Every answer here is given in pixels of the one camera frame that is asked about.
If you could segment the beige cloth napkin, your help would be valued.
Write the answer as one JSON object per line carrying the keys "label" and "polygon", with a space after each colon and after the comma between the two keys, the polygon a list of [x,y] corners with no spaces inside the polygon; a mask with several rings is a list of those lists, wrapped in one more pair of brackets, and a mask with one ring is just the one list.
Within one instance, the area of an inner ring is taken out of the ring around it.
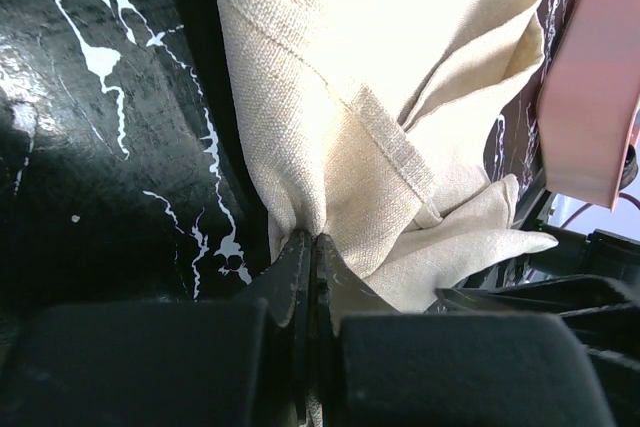
{"label": "beige cloth napkin", "polygon": [[244,161],[270,250],[330,236],[382,299],[555,246],[513,226],[517,178],[484,167],[544,59],[542,0],[217,0]]}

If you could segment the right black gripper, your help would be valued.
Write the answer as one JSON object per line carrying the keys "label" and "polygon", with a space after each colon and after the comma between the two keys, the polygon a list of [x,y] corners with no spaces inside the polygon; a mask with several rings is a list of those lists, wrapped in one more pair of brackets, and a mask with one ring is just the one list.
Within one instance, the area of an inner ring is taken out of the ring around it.
{"label": "right black gripper", "polygon": [[559,316],[584,345],[616,423],[639,423],[639,244],[596,230],[559,228],[556,247],[527,256],[545,279],[492,289],[440,289],[437,313],[536,312]]}

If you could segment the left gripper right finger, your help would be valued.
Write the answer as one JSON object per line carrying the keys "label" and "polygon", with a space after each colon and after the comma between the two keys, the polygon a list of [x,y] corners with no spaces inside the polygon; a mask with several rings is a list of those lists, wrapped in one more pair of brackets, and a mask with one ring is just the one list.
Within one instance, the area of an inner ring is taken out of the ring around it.
{"label": "left gripper right finger", "polygon": [[400,314],[316,241],[327,426],[611,426],[578,338],[542,313]]}

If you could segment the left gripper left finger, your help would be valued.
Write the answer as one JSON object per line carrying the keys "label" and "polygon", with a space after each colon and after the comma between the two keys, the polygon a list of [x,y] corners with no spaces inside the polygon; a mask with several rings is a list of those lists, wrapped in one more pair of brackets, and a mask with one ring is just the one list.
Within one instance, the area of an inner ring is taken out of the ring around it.
{"label": "left gripper left finger", "polygon": [[40,313],[2,373],[2,424],[302,425],[312,244],[293,233],[230,300]]}

